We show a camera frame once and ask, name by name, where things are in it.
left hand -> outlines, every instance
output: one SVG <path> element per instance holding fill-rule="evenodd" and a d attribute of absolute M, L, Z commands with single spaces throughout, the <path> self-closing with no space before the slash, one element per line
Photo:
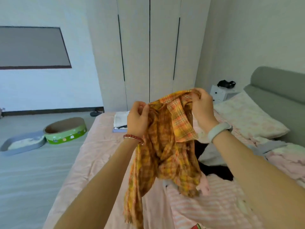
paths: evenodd
<path fill-rule="evenodd" d="M 127 134 L 142 138 L 148 124 L 149 105 L 136 101 L 127 116 Z"/>

hand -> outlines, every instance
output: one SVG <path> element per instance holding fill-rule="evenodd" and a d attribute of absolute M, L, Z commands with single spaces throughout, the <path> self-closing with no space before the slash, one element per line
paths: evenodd
<path fill-rule="evenodd" d="M 201 93 L 201 97 L 191 93 L 193 101 L 193 114 L 198 120 L 199 126 L 206 132 L 219 124 L 214 116 L 213 98 L 204 89 L 196 88 Z"/>
<path fill-rule="evenodd" d="M 127 134 L 143 137 L 148 124 L 149 105 L 136 101 L 127 116 Z"/>

cat litter box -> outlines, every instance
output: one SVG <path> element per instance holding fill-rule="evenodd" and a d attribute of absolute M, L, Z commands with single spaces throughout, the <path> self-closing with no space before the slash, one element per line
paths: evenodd
<path fill-rule="evenodd" d="M 83 136 L 87 132 L 84 119 L 73 117 L 57 121 L 44 128 L 43 133 L 50 144 L 61 144 Z"/>
<path fill-rule="evenodd" d="M 37 149 L 46 142 L 43 131 L 30 132 L 7 139 L 0 147 L 0 154 L 11 156 Z"/>

gray floor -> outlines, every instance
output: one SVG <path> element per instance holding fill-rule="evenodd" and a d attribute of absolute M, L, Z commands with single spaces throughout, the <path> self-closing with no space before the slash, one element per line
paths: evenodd
<path fill-rule="evenodd" d="M 11 116 L 0 119 L 0 145 L 17 134 L 43 130 L 70 117 L 85 119 L 88 130 L 94 117 L 85 113 Z M 0 228 L 40 229 L 87 133 L 71 142 L 0 156 Z"/>

red beaded bracelet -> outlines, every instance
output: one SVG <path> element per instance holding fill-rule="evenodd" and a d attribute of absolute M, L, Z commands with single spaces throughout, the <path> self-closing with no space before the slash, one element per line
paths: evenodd
<path fill-rule="evenodd" d="M 138 137 L 138 136 L 134 136 L 134 135 L 131 135 L 131 134 L 125 134 L 123 136 L 123 139 L 125 139 L 125 138 L 132 138 L 132 139 L 139 140 L 140 141 L 139 144 L 144 145 L 144 140 L 142 138 Z"/>

